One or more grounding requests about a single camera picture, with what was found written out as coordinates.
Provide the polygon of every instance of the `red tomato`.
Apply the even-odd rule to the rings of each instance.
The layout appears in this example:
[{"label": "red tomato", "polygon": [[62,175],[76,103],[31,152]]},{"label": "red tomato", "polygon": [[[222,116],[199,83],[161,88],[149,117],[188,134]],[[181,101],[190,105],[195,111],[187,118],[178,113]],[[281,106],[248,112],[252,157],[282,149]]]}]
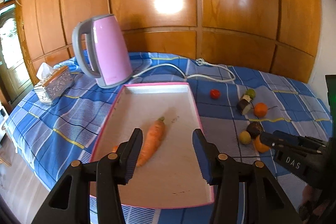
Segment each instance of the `red tomato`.
[{"label": "red tomato", "polygon": [[217,100],[221,96],[221,92],[219,90],[210,90],[210,97],[214,100]]}]

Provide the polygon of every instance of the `kettle handle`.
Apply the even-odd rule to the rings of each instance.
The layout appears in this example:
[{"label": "kettle handle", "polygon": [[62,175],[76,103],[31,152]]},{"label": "kettle handle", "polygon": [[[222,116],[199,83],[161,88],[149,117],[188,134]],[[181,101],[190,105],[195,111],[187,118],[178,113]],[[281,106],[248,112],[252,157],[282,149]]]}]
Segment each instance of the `kettle handle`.
[{"label": "kettle handle", "polygon": [[[90,57],[90,63],[94,70],[92,70],[89,65],[85,61],[85,57],[83,54],[83,48],[82,48],[82,41],[81,41],[81,35],[85,34],[85,40],[87,45],[87,51]],[[92,78],[100,78],[101,75],[99,73],[98,64],[96,55],[94,53],[94,45],[92,41],[92,19],[85,20],[83,22],[80,22],[72,32],[72,47],[73,51],[75,53],[77,62],[79,66],[81,67],[82,71],[92,77]]]}]

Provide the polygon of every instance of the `wooden wall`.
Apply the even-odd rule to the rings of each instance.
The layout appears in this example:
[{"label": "wooden wall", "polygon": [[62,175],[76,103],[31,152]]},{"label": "wooden wall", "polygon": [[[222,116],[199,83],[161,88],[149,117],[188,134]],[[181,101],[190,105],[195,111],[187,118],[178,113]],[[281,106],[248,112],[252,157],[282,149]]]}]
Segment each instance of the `wooden wall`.
[{"label": "wooden wall", "polygon": [[34,70],[73,56],[73,28],[107,13],[116,15],[129,51],[203,57],[304,82],[320,34],[320,0],[22,0],[22,5]]}]

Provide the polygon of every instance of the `pink kettle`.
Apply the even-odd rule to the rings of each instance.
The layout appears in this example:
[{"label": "pink kettle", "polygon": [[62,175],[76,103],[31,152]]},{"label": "pink kettle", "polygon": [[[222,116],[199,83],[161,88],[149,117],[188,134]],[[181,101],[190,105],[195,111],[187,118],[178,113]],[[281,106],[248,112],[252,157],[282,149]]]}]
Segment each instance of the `pink kettle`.
[{"label": "pink kettle", "polygon": [[[81,42],[85,35],[91,68],[86,63]],[[114,15],[95,16],[80,22],[72,32],[72,46],[82,71],[96,78],[103,89],[121,85],[132,76],[124,37]]]}]

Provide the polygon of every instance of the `wooden door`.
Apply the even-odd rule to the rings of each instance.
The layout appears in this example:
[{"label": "wooden door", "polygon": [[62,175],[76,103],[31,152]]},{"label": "wooden door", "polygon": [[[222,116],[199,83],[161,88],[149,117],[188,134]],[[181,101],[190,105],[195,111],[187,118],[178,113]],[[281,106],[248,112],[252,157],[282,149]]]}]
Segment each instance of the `wooden door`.
[{"label": "wooden door", "polygon": [[13,102],[31,84],[17,35],[15,5],[0,10],[0,41],[0,77]]}]

